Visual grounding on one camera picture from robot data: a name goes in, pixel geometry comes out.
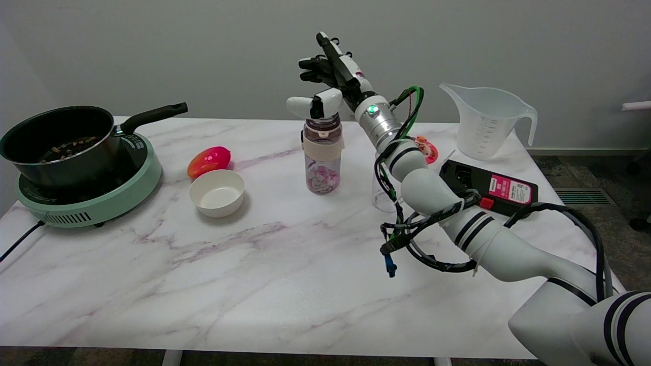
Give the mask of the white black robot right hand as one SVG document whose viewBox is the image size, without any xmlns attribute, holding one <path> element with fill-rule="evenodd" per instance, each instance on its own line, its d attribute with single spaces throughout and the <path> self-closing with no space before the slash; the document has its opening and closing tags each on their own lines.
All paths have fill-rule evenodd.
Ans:
<svg viewBox="0 0 651 366">
<path fill-rule="evenodd" d="M 323 83 L 328 88 L 313 97 L 288 98 L 288 111 L 305 119 L 325 120 L 337 116 L 342 102 L 346 102 L 355 113 L 356 121 L 376 122 L 381 108 L 377 102 L 366 101 L 375 93 L 351 53 L 342 51 L 339 39 L 328 37 L 324 32 L 316 35 L 316 41 L 323 53 L 299 61 L 300 79 Z"/>
</svg>

